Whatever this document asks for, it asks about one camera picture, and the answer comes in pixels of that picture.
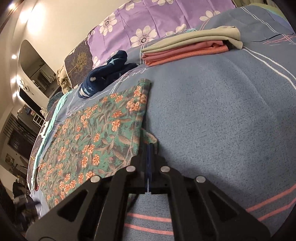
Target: silver screw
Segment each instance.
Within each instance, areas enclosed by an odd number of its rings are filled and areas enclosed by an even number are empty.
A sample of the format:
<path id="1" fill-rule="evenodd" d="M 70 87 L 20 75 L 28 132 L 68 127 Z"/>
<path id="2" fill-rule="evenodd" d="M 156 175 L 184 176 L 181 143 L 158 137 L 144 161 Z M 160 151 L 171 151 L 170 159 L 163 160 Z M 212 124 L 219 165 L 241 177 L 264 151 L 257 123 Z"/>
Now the silver screw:
<path id="1" fill-rule="evenodd" d="M 136 170 L 136 168 L 134 166 L 127 166 L 126 167 L 127 172 L 134 172 L 135 170 Z"/>
<path id="2" fill-rule="evenodd" d="M 97 183 L 100 180 L 101 180 L 101 178 L 99 176 L 97 176 L 97 175 L 91 177 L 91 182 L 92 183 Z"/>
<path id="3" fill-rule="evenodd" d="M 206 178 L 204 176 L 197 176 L 195 179 L 198 183 L 204 183 Z"/>
<path id="4" fill-rule="evenodd" d="M 162 167 L 160 168 L 160 170 L 161 170 L 162 172 L 169 172 L 169 171 L 170 171 L 170 167 L 168 167 L 168 166 L 162 166 Z"/>

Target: mirror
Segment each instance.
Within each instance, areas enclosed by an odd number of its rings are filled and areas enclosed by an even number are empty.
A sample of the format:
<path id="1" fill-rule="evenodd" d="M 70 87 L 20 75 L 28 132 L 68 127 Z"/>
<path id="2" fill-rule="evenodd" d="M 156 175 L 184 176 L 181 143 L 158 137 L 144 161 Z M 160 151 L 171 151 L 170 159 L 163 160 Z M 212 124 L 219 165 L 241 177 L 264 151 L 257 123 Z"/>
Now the mirror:
<path id="1" fill-rule="evenodd" d="M 51 98 L 59 90 L 55 72 L 27 40 L 22 42 L 19 61 L 25 74 L 46 97 Z"/>

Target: purple floral pillow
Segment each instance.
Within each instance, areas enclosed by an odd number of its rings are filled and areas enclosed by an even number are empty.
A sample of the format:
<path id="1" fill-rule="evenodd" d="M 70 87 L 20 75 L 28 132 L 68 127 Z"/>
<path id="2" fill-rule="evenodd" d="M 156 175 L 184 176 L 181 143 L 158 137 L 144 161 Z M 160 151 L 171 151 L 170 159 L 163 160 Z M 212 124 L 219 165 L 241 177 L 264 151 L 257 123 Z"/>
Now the purple floral pillow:
<path id="1" fill-rule="evenodd" d="M 231 0 L 131 0 L 107 16 L 88 34 L 93 68 L 118 50 L 195 28 L 214 15 L 233 9 Z"/>

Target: green floral fabric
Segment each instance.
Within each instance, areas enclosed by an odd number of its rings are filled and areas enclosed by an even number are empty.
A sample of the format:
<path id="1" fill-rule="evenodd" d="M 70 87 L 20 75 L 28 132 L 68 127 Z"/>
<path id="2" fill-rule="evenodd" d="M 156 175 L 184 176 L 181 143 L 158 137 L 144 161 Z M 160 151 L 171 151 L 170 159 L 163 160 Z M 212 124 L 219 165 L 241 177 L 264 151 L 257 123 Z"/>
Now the green floral fabric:
<path id="1" fill-rule="evenodd" d="M 149 85 L 143 79 L 137 86 L 105 96 L 58 127 L 37 176 L 50 209 L 91 176 L 114 175 L 137 155 Z M 142 139 L 149 138 L 156 142 L 145 132 Z"/>

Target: triangular cutout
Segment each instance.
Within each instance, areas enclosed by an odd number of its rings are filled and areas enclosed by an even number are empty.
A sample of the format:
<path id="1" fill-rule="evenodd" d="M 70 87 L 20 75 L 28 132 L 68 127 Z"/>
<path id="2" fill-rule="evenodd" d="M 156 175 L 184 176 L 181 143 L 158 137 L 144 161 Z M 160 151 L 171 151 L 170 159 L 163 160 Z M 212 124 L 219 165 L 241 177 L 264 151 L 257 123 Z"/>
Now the triangular cutout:
<path id="1" fill-rule="evenodd" d="M 237 213 L 233 210 L 221 197 L 219 197 L 215 192 L 210 191 L 209 197 L 214 204 L 214 207 L 219 215 L 221 222 L 226 222 L 235 216 Z"/>
<path id="2" fill-rule="evenodd" d="M 82 190 L 72 200 L 70 200 L 62 209 L 58 211 L 58 215 L 70 222 L 73 222 L 83 204 L 87 195 L 86 190 Z"/>

